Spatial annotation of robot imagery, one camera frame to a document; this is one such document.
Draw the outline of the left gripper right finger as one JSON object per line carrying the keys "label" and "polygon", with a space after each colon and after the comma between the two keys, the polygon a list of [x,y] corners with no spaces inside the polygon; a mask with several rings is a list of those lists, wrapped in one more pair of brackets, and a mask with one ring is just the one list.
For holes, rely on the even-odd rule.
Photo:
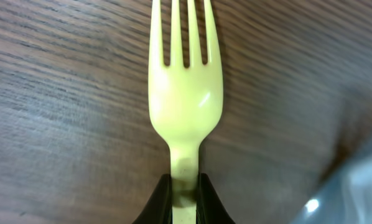
{"label": "left gripper right finger", "polygon": [[198,175],[197,224],[235,224],[206,173]]}

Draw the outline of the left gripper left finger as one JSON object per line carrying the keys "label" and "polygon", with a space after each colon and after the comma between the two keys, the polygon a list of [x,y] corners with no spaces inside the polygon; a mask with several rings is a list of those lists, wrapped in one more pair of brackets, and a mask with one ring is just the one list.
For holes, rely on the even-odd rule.
{"label": "left gripper left finger", "polygon": [[170,174],[161,176],[153,193],[133,224],[172,223],[172,181]]}

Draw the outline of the yellow plastic fork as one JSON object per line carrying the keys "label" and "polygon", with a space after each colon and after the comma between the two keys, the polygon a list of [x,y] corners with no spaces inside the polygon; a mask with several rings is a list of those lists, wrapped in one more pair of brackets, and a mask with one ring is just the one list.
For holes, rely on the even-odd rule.
{"label": "yellow plastic fork", "polygon": [[190,66],[182,52],[180,3],[172,1],[170,63],[164,63],[160,0],[152,1],[149,40],[149,117],[170,149],[172,223],[197,222],[199,147],[223,111],[223,70],[215,16],[204,0],[207,63],[203,63],[195,2],[188,0]]}

